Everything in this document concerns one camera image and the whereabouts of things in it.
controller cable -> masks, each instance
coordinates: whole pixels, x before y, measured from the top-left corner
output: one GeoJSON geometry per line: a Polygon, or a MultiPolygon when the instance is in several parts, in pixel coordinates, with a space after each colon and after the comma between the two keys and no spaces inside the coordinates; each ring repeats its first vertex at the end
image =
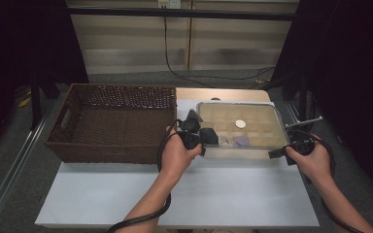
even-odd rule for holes
{"type": "MultiPolygon", "coordinates": [[[[310,133],[307,133],[305,131],[302,131],[300,129],[291,129],[291,130],[288,130],[288,133],[298,133],[298,134],[302,134],[302,135],[307,136],[307,137],[311,137],[314,141],[317,141],[318,143],[320,143],[321,145],[323,145],[326,148],[326,150],[328,151],[328,154],[329,154],[329,170],[330,170],[330,173],[331,173],[331,177],[332,178],[334,177],[334,173],[335,173],[335,159],[334,159],[334,154],[332,152],[331,146],[328,143],[326,143],[322,139],[319,139],[317,136],[315,136],[313,134],[310,134],[310,133]]],[[[362,231],[353,228],[351,225],[345,223],[344,221],[342,221],[341,219],[339,219],[337,216],[335,216],[331,212],[331,210],[326,206],[326,204],[325,204],[325,202],[323,201],[322,198],[321,198],[321,202],[322,202],[323,209],[325,210],[325,212],[328,215],[328,217],[332,221],[334,221],[337,225],[341,226],[342,228],[344,228],[345,230],[347,230],[349,232],[363,233],[362,231]]]]}
{"type": "MultiPolygon", "coordinates": [[[[178,119],[175,120],[171,124],[171,126],[166,131],[165,136],[162,139],[162,142],[159,145],[158,153],[156,155],[156,160],[157,160],[156,165],[157,165],[157,168],[158,168],[158,172],[160,172],[161,169],[162,169],[162,153],[163,153],[163,150],[165,149],[166,143],[169,141],[169,139],[172,136],[177,134],[177,133],[173,133],[173,134],[170,135],[171,129],[174,126],[176,126],[177,122],[179,122],[178,119]]],[[[140,223],[140,222],[144,222],[144,221],[148,221],[148,220],[152,220],[154,218],[160,217],[163,214],[165,214],[165,212],[169,209],[170,205],[171,205],[171,193],[169,193],[168,197],[166,198],[165,204],[158,211],[156,211],[152,214],[149,214],[149,215],[138,216],[138,217],[135,217],[135,218],[132,218],[132,219],[128,219],[128,220],[118,222],[117,224],[114,224],[113,226],[111,226],[107,230],[107,233],[114,233],[116,230],[121,229],[123,227],[127,227],[127,226],[130,226],[130,225],[136,224],[136,223],[140,223]]]]}

game controller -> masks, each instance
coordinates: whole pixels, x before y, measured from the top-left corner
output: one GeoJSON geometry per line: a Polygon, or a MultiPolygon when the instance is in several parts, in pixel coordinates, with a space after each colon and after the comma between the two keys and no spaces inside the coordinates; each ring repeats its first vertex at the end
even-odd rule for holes
{"type": "Polygon", "coordinates": [[[299,137],[298,135],[289,135],[289,139],[290,143],[287,146],[284,146],[279,150],[269,151],[269,158],[278,158],[281,156],[285,156],[287,159],[287,165],[293,165],[296,164],[296,162],[291,157],[289,157],[286,151],[286,147],[291,147],[302,155],[310,154],[315,148],[314,140],[312,138],[299,137]]]}
{"type": "Polygon", "coordinates": [[[184,121],[178,119],[179,127],[181,131],[178,131],[178,135],[183,140],[184,147],[187,150],[194,149],[198,144],[200,144],[199,136],[197,135],[201,125],[199,122],[202,122],[201,116],[191,109],[184,121]]]}

table surface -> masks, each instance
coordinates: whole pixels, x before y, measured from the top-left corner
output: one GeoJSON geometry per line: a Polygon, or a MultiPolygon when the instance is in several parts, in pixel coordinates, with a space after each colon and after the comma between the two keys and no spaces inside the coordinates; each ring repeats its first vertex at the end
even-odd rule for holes
{"type": "MultiPolygon", "coordinates": [[[[178,118],[218,97],[268,103],[261,90],[177,88],[178,118]]],[[[121,221],[151,186],[155,165],[61,163],[36,224],[107,228],[121,221]]],[[[319,226],[296,166],[279,159],[197,157],[172,191],[163,228],[319,226]]]]}

wicker basket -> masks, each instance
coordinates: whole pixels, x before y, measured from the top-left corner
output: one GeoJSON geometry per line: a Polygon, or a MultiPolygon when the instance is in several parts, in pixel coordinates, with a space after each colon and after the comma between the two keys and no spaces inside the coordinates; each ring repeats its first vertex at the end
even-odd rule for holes
{"type": "Polygon", "coordinates": [[[175,87],[72,84],[46,145],[64,162],[156,163],[175,87]]]}

plastic storage box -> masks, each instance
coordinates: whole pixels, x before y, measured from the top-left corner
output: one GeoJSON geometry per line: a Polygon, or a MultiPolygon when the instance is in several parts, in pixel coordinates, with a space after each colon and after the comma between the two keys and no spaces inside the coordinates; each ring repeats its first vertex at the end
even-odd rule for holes
{"type": "Polygon", "coordinates": [[[64,162],[154,164],[176,106],[175,87],[72,84],[46,145],[64,162]]]}
{"type": "Polygon", "coordinates": [[[288,144],[277,109],[268,104],[199,103],[201,128],[213,128],[218,145],[205,145],[207,157],[261,158],[288,144]]]}

